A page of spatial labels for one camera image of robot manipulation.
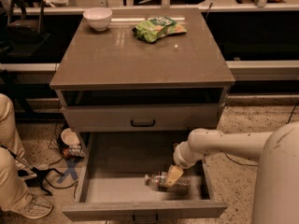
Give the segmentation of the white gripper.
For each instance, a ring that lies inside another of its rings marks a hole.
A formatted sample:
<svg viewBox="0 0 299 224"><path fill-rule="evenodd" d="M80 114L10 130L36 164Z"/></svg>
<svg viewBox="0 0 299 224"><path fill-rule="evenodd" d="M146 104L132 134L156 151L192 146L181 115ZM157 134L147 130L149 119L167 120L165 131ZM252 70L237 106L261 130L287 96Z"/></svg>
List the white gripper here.
<svg viewBox="0 0 299 224"><path fill-rule="evenodd" d="M173 153L175 165L170 166L164 184L167 187L173 187L183 175L183 169L193 167L203 158L204 155L193 151L187 141L179 143Z"/></svg>

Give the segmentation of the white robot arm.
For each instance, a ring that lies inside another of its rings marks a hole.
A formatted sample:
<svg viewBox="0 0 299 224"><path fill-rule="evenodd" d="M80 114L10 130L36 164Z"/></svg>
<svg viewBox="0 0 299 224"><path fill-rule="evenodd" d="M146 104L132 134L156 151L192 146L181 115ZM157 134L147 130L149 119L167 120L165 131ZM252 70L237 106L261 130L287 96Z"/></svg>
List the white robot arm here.
<svg viewBox="0 0 299 224"><path fill-rule="evenodd" d="M219 152L258 163L251 224L299 224L299 122L263 133L195 129L175 147L165 184Z"/></svg>

